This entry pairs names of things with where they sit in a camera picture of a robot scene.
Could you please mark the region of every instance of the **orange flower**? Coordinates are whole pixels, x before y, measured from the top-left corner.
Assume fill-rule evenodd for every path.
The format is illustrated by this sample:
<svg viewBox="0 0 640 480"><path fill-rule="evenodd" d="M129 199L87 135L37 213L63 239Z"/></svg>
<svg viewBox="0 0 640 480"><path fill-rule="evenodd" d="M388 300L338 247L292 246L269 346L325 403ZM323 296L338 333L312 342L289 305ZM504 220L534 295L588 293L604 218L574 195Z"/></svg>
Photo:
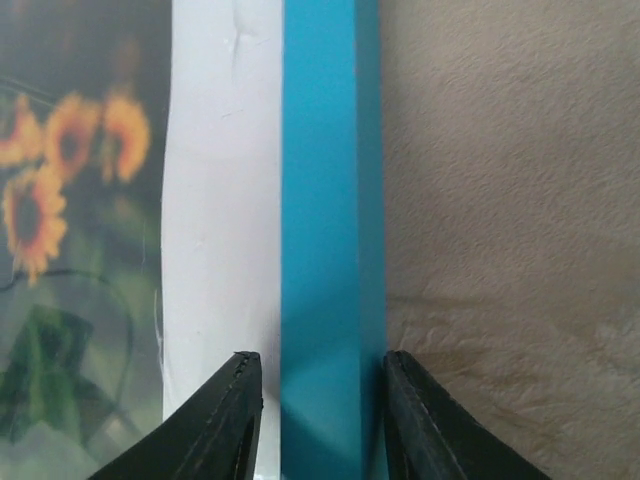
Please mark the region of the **orange flower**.
<svg viewBox="0 0 640 480"><path fill-rule="evenodd" d="M19 165L42 153L42 129L29 108L29 98L20 94L12 107L0 113L0 166Z"/></svg>
<svg viewBox="0 0 640 480"><path fill-rule="evenodd" d="M23 267L29 274L29 285L47 270L49 258L58 257L58 246L67 231L67 223L60 217L66 205L61 188L54 169L45 165L9 180L4 190L2 208L9 251L14 256L14 269Z"/></svg>
<svg viewBox="0 0 640 480"><path fill-rule="evenodd" d="M80 95L67 95L49 116L44 154L64 183L85 167L100 123L100 106Z"/></svg>
<svg viewBox="0 0 640 480"><path fill-rule="evenodd" d="M105 105L104 131L105 182L112 180L114 168L122 182L130 182L142 168L151 144L149 121L142 105L125 95L111 95Z"/></svg>

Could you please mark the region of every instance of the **sunflower center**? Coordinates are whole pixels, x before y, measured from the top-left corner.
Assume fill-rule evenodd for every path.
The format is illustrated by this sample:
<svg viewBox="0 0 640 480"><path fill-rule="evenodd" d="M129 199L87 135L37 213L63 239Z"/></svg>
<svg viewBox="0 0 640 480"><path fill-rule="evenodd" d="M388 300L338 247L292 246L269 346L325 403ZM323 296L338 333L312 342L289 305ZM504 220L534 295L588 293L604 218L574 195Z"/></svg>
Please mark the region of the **sunflower center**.
<svg viewBox="0 0 640 480"><path fill-rule="evenodd" d="M122 155L122 150L124 149L124 142L122 141L121 135L113 135L111 137L111 155L112 158L118 160L120 155Z"/></svg>
<svg viewBox="0 0 640 480"><path fill-rule="evenodd" d="M29 245L40 231L42 211L33 198L32 191L27 191L16 203L15 224L18 241Z"/></svg>
<svg viewBox="0 0 640 480"><path fill-rule="evenodd" d="M79 149L80 144L73 133L65 133L62 135L60 139L60 153L65 162L72 161L76 157Z"/></svg>

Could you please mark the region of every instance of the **turquoise board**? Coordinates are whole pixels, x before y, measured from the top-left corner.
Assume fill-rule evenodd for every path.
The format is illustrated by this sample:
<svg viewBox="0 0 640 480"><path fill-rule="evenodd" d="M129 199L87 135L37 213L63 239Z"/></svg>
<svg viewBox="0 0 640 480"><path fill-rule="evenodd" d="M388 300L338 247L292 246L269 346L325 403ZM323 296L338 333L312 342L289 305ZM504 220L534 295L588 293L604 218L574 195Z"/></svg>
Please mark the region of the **turquoise board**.
<svg viewBox="0 0 640 480"><path fill-rule="evenodd" d="M371 478L381 460L377 8L285 2L281 405L289 480Z"/></svg>

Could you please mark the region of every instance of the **textured surface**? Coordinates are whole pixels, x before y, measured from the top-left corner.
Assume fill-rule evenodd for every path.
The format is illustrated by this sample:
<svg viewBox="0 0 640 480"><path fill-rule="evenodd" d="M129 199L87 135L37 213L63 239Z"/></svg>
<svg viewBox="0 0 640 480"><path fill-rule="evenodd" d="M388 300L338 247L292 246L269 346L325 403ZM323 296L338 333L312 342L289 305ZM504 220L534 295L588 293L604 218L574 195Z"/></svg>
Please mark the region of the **textured surface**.
<svg viewBox="0 0 640 480"><path fill-rule="evenodd" d="M381 18L392 347L554 478L639 478L640 4Z"/></svg>

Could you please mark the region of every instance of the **beige surface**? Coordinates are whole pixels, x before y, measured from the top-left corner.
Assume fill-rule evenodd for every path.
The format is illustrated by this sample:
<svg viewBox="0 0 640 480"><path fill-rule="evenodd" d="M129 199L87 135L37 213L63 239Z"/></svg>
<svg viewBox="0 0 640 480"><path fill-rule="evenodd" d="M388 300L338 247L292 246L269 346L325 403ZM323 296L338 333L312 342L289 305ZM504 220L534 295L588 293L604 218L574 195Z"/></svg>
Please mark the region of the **beige surface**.
<svg viewBox="0 0 640 480"><path fill-rule="evenodd" d="M392 346L554 478L640 478L640 2L381 16Z"/></svg>

